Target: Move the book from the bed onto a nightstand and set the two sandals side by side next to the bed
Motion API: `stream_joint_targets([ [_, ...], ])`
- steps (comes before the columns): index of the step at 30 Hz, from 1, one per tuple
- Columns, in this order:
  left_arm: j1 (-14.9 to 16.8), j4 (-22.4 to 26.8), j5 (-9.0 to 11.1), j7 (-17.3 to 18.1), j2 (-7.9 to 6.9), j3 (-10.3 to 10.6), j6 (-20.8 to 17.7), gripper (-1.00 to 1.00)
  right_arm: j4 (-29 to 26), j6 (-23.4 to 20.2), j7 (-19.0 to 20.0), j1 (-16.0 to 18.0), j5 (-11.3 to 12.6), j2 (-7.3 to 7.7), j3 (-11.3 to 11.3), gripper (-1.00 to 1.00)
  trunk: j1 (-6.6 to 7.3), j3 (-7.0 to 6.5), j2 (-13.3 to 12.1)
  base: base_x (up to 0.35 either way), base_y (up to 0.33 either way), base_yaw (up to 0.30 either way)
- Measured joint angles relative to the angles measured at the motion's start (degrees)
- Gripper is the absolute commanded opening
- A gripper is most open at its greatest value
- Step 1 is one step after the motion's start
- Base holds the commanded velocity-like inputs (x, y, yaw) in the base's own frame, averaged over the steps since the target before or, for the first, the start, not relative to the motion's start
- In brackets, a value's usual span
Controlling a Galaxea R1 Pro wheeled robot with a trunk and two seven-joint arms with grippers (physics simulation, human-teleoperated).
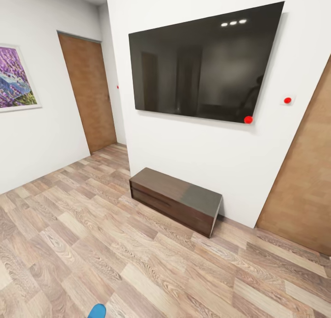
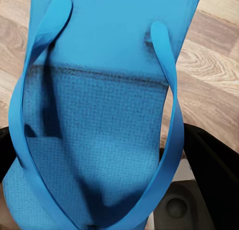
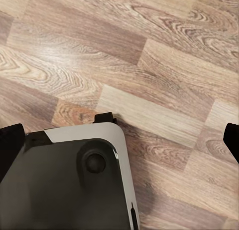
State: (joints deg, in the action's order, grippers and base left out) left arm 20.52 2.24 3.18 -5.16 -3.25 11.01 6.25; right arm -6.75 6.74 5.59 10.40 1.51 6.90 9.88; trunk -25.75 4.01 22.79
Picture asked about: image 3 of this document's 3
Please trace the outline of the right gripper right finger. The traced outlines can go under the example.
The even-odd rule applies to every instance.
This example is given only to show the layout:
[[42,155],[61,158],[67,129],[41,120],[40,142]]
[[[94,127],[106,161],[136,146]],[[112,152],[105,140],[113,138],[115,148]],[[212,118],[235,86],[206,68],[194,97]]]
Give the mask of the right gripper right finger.
[[239,163],[239,125],[228,123],[223,141]]

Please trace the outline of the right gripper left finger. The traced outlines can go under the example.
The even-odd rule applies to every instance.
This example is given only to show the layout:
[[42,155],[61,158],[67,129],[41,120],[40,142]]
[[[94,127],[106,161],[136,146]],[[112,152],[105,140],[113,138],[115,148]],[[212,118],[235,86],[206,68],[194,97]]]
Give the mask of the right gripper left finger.
[[0,129],[0,183],[26,143],[21,123]]

